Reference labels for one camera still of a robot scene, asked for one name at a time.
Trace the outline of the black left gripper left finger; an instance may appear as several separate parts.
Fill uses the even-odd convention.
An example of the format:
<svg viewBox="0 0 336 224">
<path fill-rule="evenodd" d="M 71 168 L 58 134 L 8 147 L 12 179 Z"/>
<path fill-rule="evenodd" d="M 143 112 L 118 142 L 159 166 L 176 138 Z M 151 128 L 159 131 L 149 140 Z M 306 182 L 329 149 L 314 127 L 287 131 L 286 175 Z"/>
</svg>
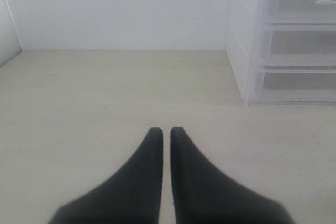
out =
<svg viewBox="0 0 336 224">
<path fill-rule="evenodd" d="M 50 223 L 158 223 L 162 181 L 163 132 L 153 127 L 113 176 L 61 206 Z"/>
</svg>

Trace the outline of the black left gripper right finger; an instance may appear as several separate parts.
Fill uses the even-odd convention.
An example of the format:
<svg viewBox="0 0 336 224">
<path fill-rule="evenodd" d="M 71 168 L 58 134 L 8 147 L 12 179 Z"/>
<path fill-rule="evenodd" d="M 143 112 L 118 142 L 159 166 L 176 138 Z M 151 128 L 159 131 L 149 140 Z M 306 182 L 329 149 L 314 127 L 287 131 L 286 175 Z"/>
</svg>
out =
<svg viewBox="0 0 336 224">
<path fill-rule="evenodd" d="M 285 207 L 214 166 L 182 127 L 170 131 L 171 186 L 177 223 L 293 223 Z"/>
</svg>

